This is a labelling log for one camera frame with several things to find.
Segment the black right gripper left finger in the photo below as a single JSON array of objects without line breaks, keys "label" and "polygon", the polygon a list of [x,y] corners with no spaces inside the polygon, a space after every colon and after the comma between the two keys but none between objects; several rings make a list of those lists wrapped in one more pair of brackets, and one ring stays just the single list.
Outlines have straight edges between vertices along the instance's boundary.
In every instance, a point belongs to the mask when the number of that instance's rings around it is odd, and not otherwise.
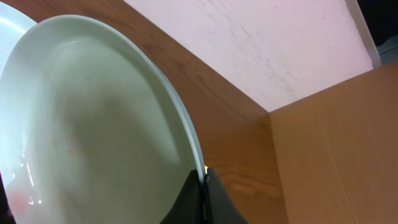
[{"label": "black right gripper left finger", "polygon": [[191,170],[172,208],[160,224],[200,224],[203,221],[197,170]]}]

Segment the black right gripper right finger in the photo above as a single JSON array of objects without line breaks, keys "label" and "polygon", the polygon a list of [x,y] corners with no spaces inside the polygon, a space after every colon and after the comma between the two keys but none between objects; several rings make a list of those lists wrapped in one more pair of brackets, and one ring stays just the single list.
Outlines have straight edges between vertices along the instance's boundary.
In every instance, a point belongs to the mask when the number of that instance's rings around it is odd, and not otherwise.
[{"label": "black right gripper right finger", "polygon": [[208,168],[205,180],[206,212],[211,224],[248,224],[234,206],[216,171]]}]

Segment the pale green plate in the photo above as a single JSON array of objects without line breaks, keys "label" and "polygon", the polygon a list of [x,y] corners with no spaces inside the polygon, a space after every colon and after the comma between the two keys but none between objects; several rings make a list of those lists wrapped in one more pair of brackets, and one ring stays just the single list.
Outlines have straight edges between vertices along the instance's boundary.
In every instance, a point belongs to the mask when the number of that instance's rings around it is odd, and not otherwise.
[{"label": "pale green plate", "polygon": [[30,28],[1,76],[1,177],[17,223],[159,223],[188,174],[190,117],[116,29],[63,15]]}]

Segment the light blue plate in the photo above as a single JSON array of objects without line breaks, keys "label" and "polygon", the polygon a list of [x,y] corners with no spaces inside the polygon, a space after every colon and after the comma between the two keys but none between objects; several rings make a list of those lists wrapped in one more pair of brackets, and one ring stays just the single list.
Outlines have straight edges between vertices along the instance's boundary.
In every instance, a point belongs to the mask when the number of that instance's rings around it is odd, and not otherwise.
[{"label": "light blue plate", "polygon": [[17,42],[35,25],[36,22],[21,11],[0,3],[0,74]]}]

